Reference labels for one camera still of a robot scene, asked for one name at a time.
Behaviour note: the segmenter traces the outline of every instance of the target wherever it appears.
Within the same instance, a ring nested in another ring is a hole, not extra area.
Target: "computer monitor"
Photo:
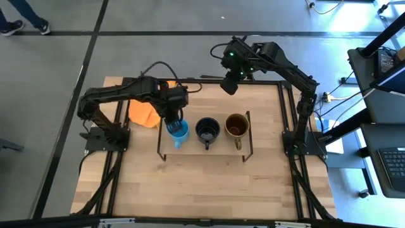
[[[370,83],[370,87],[391,94],[405,96],[405,60],[396,64],[387,73]]]

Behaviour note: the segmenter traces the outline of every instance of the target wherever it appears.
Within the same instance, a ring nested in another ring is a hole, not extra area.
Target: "wooden table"
[[[119,85],[122,80],[122,77],[106,77],[104,86]],[[197,84],[188,86],[190,91],[199,87]],[[286,90],[284,94],[289,127],[292,129]],[[294,90],[294,96],[297,101],[299,91]],[[282,144],[284,126],[277,86],[239,85],[236,94],[229,96],[218,84],[203,84],[202,91],[189,94],[189,97],[186,108],[206,116],[249,110],[253,156],[243,163],[240,155],[170,154],[164,162],[156,152],[158,130],[130,122],[130,144],[123,155],[113,215],[297,219],[290,168]],[[112,120],[116,103],[103,104],[101,109]],[[84,161],[72,212],[80,210],[99,187],[105,157],[106,152],[98,152]],[[307,156],[306,163],[313,192],[329,213],[336,216],[324,163],[315,156]],[[109,189],[104,195],[102,212],[106,212],[108,196]],[[309,217],[302,189],[301,199],[304,215]]]

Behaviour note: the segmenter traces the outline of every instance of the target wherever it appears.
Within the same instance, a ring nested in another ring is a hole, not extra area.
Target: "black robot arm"
[[[158,115],[165,120],[171,132],[180,127],[180,121],[183,118],[182,108],[189,102],[187,87],[169,88],[168,83],[164,80],[143,76],[134,79],[127,85],[88,89],[78,102],[77,115],[82,120],[93,121],[103,130],[108,142],[117,143],[123,137],[123,129],[119,123],[109,121],[100,110],[99,105],[129,99],[150,103]],[[88,138],[89,134],[85,133],[81,136]]]
[[[221,87],[233,95],[237,90],[237,83],[245,78],[253,79],[252,74],[254,72],[259,70],[263,73],[267,71],[277,72],[301,91],[301,99],[297,105],[298,124],[294,129],[290,145],[292,149],[305,148],[308,134],[306,126],[315,106],[315,90],[319,84],[312,79],[312,76],[307,76],[292,64],[276,43],[264,42],[248,46],[244,42],[245,39],[246,37],[243,39],[232,37],[225,48],[221,64],[230,71],[226,74]]]

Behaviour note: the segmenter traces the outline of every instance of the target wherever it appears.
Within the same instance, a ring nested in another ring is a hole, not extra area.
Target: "keyboard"
[[[378,150],[391,187],[405,192],[405,148]]]

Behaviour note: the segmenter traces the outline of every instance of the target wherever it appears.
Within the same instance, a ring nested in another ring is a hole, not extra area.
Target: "jeans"
[[[25,17],[35,28],[39,28],[43,24],[43,19],[40,18],[26,2],[26,0],[8,0],[14,8]],[[4,17],[3,12],[0,9],[0,30],[8,30],[9,23]]]

